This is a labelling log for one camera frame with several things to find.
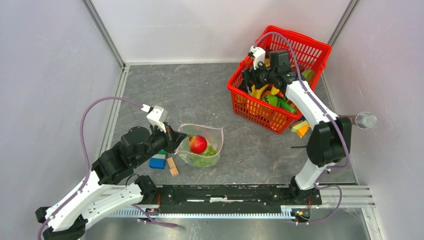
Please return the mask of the green toy grapes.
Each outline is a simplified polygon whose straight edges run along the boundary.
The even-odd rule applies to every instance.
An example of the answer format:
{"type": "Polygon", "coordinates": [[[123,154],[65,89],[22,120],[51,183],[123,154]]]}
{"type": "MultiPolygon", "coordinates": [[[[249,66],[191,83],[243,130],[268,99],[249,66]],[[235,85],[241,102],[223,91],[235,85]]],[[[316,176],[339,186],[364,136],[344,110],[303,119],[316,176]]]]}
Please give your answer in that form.
{"type": "Polygon", "coordinates": [[[203,156],[203,157],[212,157],[212,156],[215,156],[216,154],[217,154],[217,152],[216,152],[215,148],[213,146],[208,146],[206,148],[206,150],[203,153],[201,153],[200,155],[203,156]]]}

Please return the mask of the green toy lettuce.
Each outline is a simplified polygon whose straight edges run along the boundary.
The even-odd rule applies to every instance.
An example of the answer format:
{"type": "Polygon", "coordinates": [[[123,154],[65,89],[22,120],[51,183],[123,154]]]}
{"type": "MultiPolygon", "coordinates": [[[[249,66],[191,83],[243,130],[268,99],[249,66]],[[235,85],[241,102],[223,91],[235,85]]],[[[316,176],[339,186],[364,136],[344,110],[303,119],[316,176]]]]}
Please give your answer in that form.
{"type": "Polygon", "coordinates": [[[189,158],[186,161],[186,163],[190,166],[199,167],[199,168],[210,167],[210,166],[215,165],[215,163],[213,161],[211,161],[210,159],[203,158],[203,157],[189,158]]]}

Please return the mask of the red toy apple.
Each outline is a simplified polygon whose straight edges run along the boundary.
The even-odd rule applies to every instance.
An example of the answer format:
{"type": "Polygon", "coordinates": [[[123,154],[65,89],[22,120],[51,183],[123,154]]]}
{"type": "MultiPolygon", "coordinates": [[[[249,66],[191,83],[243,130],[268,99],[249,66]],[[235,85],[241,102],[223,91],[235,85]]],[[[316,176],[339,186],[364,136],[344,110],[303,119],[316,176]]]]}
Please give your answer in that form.
{"type": "Polygon", "coordinates": [[[192,153],[202,154],[208,147],[207,140],[201,135],[189,136],[189,149],[192,153]]]}

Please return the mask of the clear zip top bag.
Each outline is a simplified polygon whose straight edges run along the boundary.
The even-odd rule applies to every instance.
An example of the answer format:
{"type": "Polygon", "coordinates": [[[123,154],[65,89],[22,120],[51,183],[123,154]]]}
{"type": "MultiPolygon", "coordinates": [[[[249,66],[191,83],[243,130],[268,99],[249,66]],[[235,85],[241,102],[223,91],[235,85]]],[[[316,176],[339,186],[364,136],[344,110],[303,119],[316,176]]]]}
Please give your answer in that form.
{"type": "Polygon", "coordinates": [[[176,155],[192,167],[205,168],[215,165],[221,158],[224,145],[224,128],[216,128],[198,124],[182,124],[179,132],[185,133],[187,138],[177,148],[176,155]],[[204,152],[197,154],[190,150],[189,138],[199,135],[205,138],[207,147],[204,152]]]}

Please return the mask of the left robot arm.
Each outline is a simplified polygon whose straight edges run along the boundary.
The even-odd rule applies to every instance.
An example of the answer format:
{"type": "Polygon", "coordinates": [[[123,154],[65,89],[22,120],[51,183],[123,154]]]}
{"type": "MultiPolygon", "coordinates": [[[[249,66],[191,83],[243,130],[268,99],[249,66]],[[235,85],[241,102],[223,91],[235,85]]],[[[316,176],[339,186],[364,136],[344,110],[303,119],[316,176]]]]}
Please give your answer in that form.
{"type": "Polygon", "coordinates": [[[37,221],[42,224],[38,239],[78,240],[87,229],[117,210],[140,202],[153,203],[158,188],[148,175],[138,176],[131,184],[118,184],[160,151],[174,153],[186,137],[168,124],[165,131],[157,126],[131,128],[101,154],[92,164],[89,176],[66,197],[36,210],[37,221]]]}

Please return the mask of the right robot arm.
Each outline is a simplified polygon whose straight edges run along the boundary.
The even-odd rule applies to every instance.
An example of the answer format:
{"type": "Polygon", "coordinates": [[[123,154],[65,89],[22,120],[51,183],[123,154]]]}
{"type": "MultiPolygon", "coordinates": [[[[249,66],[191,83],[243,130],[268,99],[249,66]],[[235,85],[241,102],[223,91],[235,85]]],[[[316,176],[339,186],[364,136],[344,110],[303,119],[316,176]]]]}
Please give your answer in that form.
{"type": "Polygon", "coordinates": [[[253,90],[267,85],[278,89],[296,105],[311,127],[306,145],[307,161],[289,184],[286,199],[302,204],[318,193],[318,179],[325,171],[337,167],[342,159],[350,161],[352,123],[332,112],[313,92],[298,65],[291,70],[289,53],[269,53],[252,46],[248,56],[252,66],[243,70],[246,84],[253,90]]]}

